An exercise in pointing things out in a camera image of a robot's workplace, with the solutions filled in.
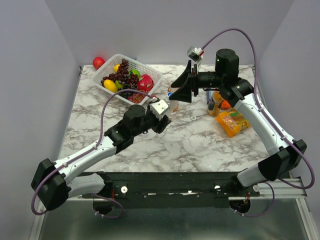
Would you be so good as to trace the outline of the tall orange drink bottle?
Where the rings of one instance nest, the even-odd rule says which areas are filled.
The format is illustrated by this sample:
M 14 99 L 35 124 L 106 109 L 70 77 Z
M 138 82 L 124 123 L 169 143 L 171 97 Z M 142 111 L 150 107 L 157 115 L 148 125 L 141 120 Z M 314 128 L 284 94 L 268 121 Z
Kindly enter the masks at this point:
M 168 88 L 167 88 L 167 92 L 168 93 L 174 93 L 176 90 L 178 90 L 178 88 L 176 88 L 176 87 L 171 87 L 171 86 L 169 86 Z M 172 101 L 172 112 L 174 113 L 174 112 L 177 112 L 178 111 L 178 108 L 179 108 L 179 102 L 177 101 L 177 100 L 173 100 Z

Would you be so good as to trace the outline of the small orange juice bottle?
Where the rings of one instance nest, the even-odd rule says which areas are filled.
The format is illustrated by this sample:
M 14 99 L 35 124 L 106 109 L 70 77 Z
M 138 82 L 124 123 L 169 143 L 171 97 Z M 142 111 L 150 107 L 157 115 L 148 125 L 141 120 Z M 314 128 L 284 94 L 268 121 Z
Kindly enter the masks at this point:
M 213 91 L 211 98 L 207 104 L 207 113 L 211 117 L 216 117 L 221 110 L 225 110 L 225 100 L 220 95 L 219 91 Z

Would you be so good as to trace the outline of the clear plastic bottle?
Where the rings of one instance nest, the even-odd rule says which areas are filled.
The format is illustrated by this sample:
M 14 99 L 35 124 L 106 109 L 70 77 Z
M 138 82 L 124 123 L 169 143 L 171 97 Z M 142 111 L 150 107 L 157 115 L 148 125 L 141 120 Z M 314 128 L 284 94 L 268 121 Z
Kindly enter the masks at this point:
M 164 114 L 169 117 L 173 113 L 173 109 L 172 109 L 172 101 L 173 100 L 170 100 L 169 97 L 167 97 L 167 95 L 166 95 L 164 98 L 164 101 L 168 105 L 168 108 L 166 109 Z

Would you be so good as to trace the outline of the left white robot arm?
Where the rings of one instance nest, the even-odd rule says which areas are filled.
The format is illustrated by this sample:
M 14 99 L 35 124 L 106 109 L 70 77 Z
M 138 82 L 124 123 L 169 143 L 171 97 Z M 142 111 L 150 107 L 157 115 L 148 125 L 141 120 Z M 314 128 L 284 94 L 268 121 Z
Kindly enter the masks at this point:
M 104 198 L 111 185 L 97 173 L 85 178 L 79 175 L 103 159 L 112 157 L 133 144 L 134 138 L 153 130 L 160 134 L 171 122 L 170 106 L 164 100 L 144 108 L 134 104 L 116 125 L 102 133 L 99 139 L 77 153 L 63 159 L 42 160 L 31 181 L 33 199 L 39 198 L 47 211 L 60 207 L 68 198 L 82 194 L 97 194 Z

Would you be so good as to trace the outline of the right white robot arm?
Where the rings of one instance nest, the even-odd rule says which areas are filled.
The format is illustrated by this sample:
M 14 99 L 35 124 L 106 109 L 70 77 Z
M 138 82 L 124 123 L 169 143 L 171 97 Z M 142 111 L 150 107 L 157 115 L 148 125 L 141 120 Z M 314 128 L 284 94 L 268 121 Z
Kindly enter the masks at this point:
M 254 87 L 239 77 L 239 57 L 234 50 L 223 48 L 216 52 L 214 71 L 201 72 L 188 62 L 183 73 L 171 84 L 171 100 L 190 103 L 200 89 L 218 89 L 219 94 L 235 108 L 262 140 L 269 157 L 233 177 L 230 191 L 241 196 L 248 187 L 264 181 L 274 181 L 298 166 L 306 143 L 295 140 L 255 99 Z

